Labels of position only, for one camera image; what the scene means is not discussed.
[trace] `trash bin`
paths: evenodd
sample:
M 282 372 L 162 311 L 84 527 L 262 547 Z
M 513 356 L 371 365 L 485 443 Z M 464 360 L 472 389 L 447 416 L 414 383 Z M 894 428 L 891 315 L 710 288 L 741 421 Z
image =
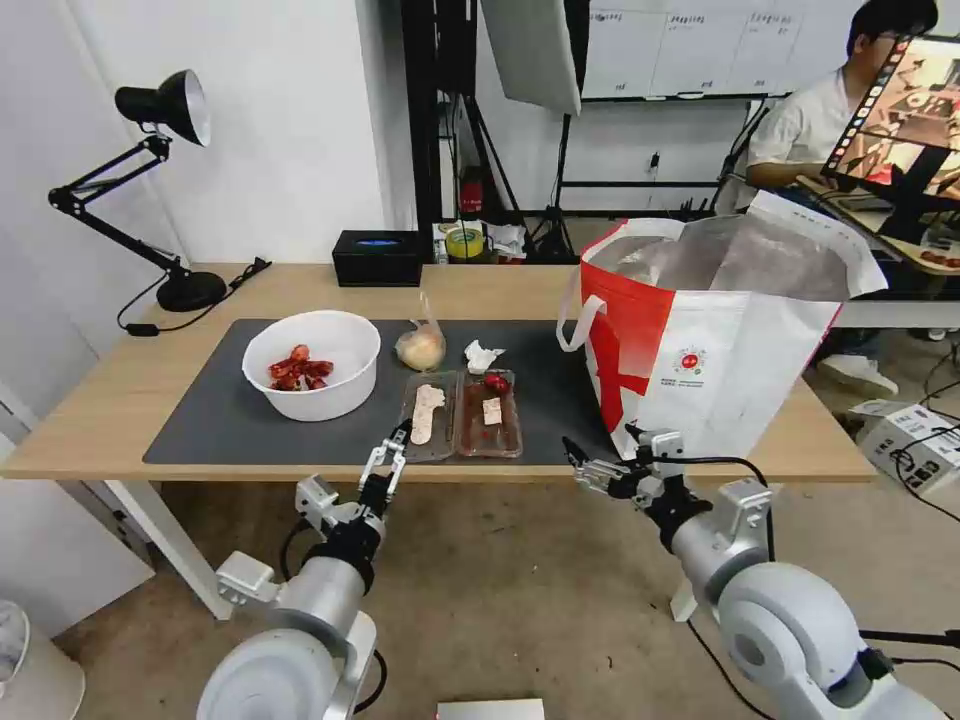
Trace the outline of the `trash bin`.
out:
M 0 600 L 0 720 L 73 720 L 85 689 L 83 668 Z

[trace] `lamp arm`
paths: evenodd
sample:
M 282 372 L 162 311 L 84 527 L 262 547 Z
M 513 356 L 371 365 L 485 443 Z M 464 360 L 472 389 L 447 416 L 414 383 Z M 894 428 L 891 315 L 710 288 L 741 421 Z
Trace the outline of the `lamp arm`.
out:
M 118 178 L 112 178 L 109 180 L 95 179 L 111 168 L 116 167 L 125 160 L 129 160 L 144 150 L 148 150 L 154 155 L 153 159 L 149 162 Z M 136 253 L 144 260 L 147 260 L 161 269 L 166 270 L 172 276 L 185 275 L 188 271 L 182 265 L 180 265 L 180 258 L 178 256 L 174 256 L 172 258 L 168 257 L 142 240 L 138 240 L 130 235 L 127 235 L 119 228 L 114 227 L 108 222 L 96 217 L 95 215 L 92 215 L 89 211 L 87 211 L 87 205 L 89 203 L 93 202 L 99 197 L 102 197 L 103 195 L 106 195 L 111 190 L 120 187 L 130 180 L 133 180 L 135 177 L 142 175 L 160 163 L 165 162 L 169 156 L 169 150 L 169 138 L 164 137 L 163 135 L 150 135 L 141 140 L 130 150 L 127 150 L 125 153 L 122 153 L 121 155 L 118 155 L 112 160 L 104 163 L 83 177 L 74 180 L 69 185 L 64 185 L 63 187 L 54 188 L 51 190 L 48 194 L 50 204 L 64 215 L 69 215 L 70 217 L 79 220 L 87 227 L 93 228 L 102 235 L 106 235 L 114 242 L 127 248 L 127 250 Z

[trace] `bag handle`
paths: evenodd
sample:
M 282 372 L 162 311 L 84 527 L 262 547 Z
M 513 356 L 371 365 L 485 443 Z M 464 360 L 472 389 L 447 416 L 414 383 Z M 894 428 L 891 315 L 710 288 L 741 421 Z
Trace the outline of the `bag handle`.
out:
M 583 304 L 580 310 L 580 317 L 577 318 L 577 326 L 573 329 L 573 336 L 569 341 L 563 336 L 563 326 L 567 322 L 567 314 L 570 312 L 570 301 L 573 300 L 573 293 L 577 289 L 577 280 L 580 277 L 580 269 L 577 268 L 570 275 L 567 282 L 567 288 L 563 293 L 563 299 L 560 301 L 560 314 L 557 317 L 557 342 L 560 343 L 560 349 L 564 352 L 574 352 L 583 347 L 590 335 L 590 328 L 593 327 L 593 321 L 598 312 L 606 312 L 607 301 L 601 300 L 596 295 L 591 295 Z

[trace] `black hair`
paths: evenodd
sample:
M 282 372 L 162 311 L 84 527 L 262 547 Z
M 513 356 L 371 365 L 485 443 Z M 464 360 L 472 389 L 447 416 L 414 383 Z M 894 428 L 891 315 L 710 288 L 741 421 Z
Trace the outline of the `black hair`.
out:
M 884 33 L 922 35 L 940 19 L 936 0 L 867 0 L 853 16 L 847 57 L 853 57 L 857 38 L 866 35 L 875 41 Z

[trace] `lamp base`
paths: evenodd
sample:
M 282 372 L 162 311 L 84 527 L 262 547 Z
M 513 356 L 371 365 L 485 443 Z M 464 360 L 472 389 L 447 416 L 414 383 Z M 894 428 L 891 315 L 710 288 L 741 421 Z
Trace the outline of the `lamp base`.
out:
M 170 312 L 190 312 L 210 307 L 226 294 L 227 284 L 219 275 L 185 270 L 157 288 L 157 303 Z

